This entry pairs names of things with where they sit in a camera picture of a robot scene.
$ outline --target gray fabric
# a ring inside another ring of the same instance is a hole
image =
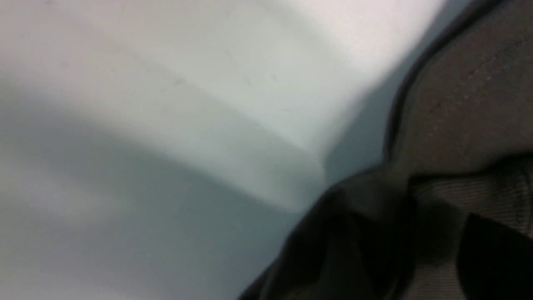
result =
[[[466,299],[472,213],[531,235],[533,160],[501,160],[533,153],[533,1],[475,1],[406,79],[388,139],[387,162],[326,192],[242,300]]]

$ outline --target white ceiling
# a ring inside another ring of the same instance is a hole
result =
[[[380,161],[445,2],[0,0],[0,298],[235,298]]]

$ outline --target white surface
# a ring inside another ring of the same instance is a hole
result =
[[[235,298],[379,162],[444,5],[0,0],[0,298]]]

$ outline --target brown fabric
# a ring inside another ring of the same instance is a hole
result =
[[[395,168],[474,172],[533,149],[533,1],[505,1],[446,45],[405,99]]]
[[[532,159],[504,158],[533,153],[532,60],[533,1],[475,1],[406,79],[385,165],[326,192],[240,299],[477,299],[505,290],[480,287],[457,261],[475,273],[463,248],[476,243],[465,242],[464,228],[502,232],[472,216],[531,235]]]

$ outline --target cloth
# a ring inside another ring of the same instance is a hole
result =
[[[532,299],[532,36],[531,0],[468,7],[398,92],[384,165],[328,190],[240,299]]]

